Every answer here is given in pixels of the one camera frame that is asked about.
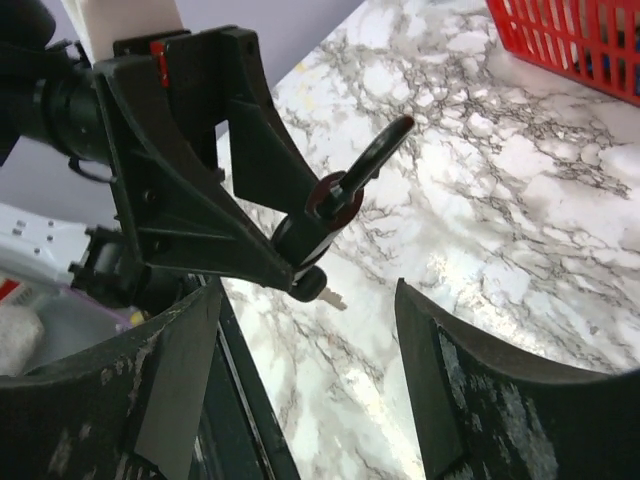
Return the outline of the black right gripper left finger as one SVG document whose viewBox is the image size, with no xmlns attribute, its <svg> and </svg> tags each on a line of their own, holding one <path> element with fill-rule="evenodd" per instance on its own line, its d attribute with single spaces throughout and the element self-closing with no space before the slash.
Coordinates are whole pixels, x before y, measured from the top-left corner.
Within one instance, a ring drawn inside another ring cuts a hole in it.
<svg viewBox="0 0 640 480">
<path fill-rule="evenodd" d="M 202 287 L 141 326 L 2 377 L 2 478 L 187 478 L 221 297 Z"/>
</svg>

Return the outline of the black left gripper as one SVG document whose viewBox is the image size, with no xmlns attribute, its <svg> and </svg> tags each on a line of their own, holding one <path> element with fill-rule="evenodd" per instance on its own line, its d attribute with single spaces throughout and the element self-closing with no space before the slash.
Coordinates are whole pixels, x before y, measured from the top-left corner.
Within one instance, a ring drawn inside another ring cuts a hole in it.
<svg viewBox="0 0 640 480">
<path fill-rule="evenodd" d="M 168 91 L 188 140 L 228 123 L 237 197 L 283 213 L 304 210 L 318 178 L 275 108 L 255 31 L 164 31 L 117 40 L 113 52 L 119 84 Z"/>
</svg>

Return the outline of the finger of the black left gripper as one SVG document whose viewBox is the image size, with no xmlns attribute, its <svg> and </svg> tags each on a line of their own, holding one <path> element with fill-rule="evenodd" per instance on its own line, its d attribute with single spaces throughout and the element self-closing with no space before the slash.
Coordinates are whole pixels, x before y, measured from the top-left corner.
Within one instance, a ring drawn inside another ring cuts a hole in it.
<svg viewBox="0 0 640 480">
<path fill-rule="evenodd" d="M 216 182 L 181 134 L 153 60 L 93 69 L 120 223 L 137 260 L 287 291 L 292 267 Z"/>
</svg>

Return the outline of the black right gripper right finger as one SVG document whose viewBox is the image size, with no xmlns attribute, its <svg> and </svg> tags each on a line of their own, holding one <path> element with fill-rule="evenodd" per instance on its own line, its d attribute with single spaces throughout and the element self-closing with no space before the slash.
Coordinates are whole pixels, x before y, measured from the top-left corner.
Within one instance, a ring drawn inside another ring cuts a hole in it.
<svg viewBox="0 0 640 480">
<path fill-rule="evenodd" d="M 429 479 L 635 479 L 639 375 L 551 361 L 399 281 L 395 317 Z"/>
</svg>

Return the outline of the small black box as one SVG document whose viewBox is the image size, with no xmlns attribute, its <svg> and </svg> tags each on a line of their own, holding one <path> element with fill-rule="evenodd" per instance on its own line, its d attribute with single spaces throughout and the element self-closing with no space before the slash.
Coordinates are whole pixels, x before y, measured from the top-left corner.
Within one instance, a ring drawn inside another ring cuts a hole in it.
<svg viewBox="0 0 640 480">
<path fill-rule="evenodd" d="M 354 219 L 363 202 L 364 187 L 379 174 L 414 124 L 409 115 L 394 119 L 348 170 L 334 172 L 320 180 L 303 202 L 302 209 L 278 225 L 272 244 L 296 272 L 315 264 Z"/>
</svg>

